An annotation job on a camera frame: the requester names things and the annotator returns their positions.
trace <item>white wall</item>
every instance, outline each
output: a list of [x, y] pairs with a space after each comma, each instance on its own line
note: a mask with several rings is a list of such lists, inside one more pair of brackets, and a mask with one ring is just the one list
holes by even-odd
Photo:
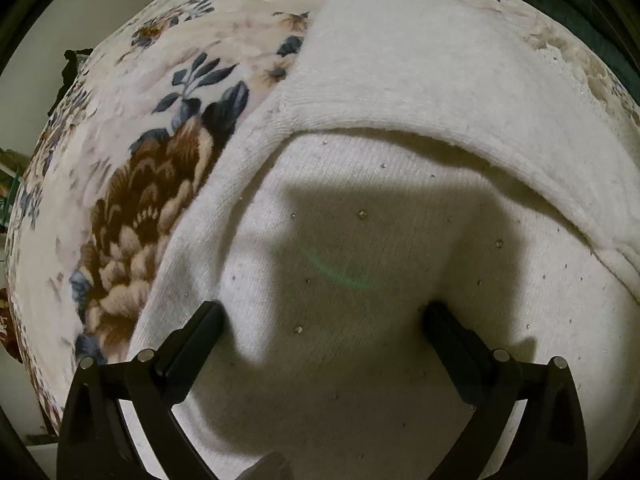
[[62, 86], [64, 52], [93, 48], [152, 0], [54, 0], [0, 75], [0, 147], [31, 155]]

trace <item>floral blanket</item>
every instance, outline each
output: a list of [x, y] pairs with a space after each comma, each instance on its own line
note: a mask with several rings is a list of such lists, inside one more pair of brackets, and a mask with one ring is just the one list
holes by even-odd
[[[561, 25], [519, 0], [460, 1], [500, 13], [569, 67], [621, 138], [637, 138], [637, 105]], [[20, 353], [55, 428], [78, 360], [126, 357], [177, 223], [238, 124], [294, 66], [321, 3], [156, 0], [94, 50], [50, 117], [6, 253]]]

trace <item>leaf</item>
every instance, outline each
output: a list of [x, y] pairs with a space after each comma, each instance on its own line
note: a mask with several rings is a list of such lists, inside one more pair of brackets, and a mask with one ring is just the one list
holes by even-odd
[[231, 74], [236, 65], [231, 65], [226, 68], [221, 68], [220, 70], [214, 70], [208, 75], [204, 76], [197, 84], [196, 88], [200, 88], [201, 86], [210, 86], [219, 83], [224, 78], [226, 78], [229, 74]]
[[220, 101], [211, 103], [202, 113], [202, 123], [214, 145], [222, 149], [236, 129], [236, 121], [249, 100], [249, 89], [244, 81], [227, 88]]
[[196, 72], [196, 75], [194, 76], [196, 79], [199, 77], [204, 76], [205, 74], [208, 74], [209, 72], [211, 72], [215, 67], [218, 66], [218, 63], [220, 62], [220, 58], [217, 57], [216, 59], [214, 59], [213, 61], [209, 61], [205, 66], [203, 66], [201, 69], [199, 69]]
[[199, 53], [198, 57], [193, 60], [193, 64], [191, 65], [191, 71], [193, 72], [194, 70], [196, 70], [197, 67], [199, 67], [201, 64], [204, 63], [205, 59], [207, 59], [207, 53], [206, 52]]
[[177, 94], [176, 92], [171, 92], [170, 94], [165, 95], [151, 113], [155, 114], [158, 112], [164, 112], [169, 106], [175, 103], [175, 100], [178, 97], [180, 97], [180, 94]]
[[202, 102], [197, 97], [184, 99], [180, 104], [180, 110], [171, 119], [171, 128], [176, 132], [185, 122], [200, 111]]
[[158, 142], [163, 142], [168, 138], [169, 133], [166, 128], [154, 128], [153, 130], [149, 130], [148, 132], [140, 135], [138, 140], [129, 146], [129, 151], [131, 152], [131, 155], [133, 155], [146, 140], [154, 139]]
[[276, 52], [278, 56], [285, 57], [287, 54], [296, 54], [302, 46], [303, 38], [300, 36], [289, 36]]
[[187, 75], [187, 69], [183, 68], [182, 70], [178, 70], [178, 72], [174, 73], [174, 78], [171, 81], [173, 86], [178, 86], [184, 81], [184, 76]]

